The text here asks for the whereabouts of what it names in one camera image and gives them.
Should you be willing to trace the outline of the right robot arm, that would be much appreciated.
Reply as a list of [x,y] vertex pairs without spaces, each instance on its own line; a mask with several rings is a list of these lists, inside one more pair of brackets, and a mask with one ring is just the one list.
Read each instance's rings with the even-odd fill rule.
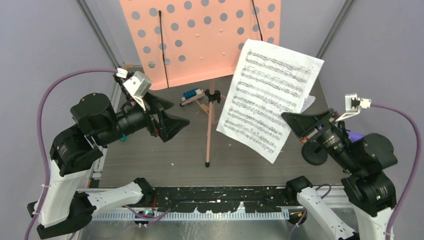
[[317,143],[346,173],[341,183],[354,209],[358,230],[339,219],[305,176],[286,183],[287,202],[302,205],[334,240],[393,239],[389,219],[397,204],[396,189],[384,173],[398,162],[391,141],[378,133],[352,141],[344,116],[334,109],[319,114],[284,112],[281,117],[301,143]]

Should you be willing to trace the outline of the pink music stand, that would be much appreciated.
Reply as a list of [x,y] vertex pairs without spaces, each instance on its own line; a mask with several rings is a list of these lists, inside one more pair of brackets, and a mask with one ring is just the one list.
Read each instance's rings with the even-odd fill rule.
[[153,91],[232,75],[248,39],[280,43],[280,0],[119,4]]

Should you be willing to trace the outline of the sheet music page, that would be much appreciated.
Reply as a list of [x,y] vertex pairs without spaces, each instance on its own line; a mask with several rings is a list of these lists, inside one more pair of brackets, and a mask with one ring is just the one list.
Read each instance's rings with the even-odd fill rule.
[[217,131],[274,163],[291,133],[282,113],[303,111],[323,65],[322,59],[248,39],[241,49]]
[[302,109],[301,109],[301,113],[305,112],[316,100],[315,96],[312,95],[308,95],[303,103]]

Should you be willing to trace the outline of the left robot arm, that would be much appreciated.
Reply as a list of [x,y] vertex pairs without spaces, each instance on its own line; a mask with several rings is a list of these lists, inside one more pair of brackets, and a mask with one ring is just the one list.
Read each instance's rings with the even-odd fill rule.
[[30,216],[38,219],[36,230],[42,240],[75,233],[100,213],[125,205],[148,207],[154,201],[156,193],[143,177],[105,192],[77,191],[103,156],[102,148],[142,129],[167,142],[190,124],[167,113],[172,102],[150,93],[145,101],[147,108],[128,100],[115,112],[105,94],[90,93],[70,109],[74,125],[54,138],[49,151],[49,182],[40,198],[27,206]]

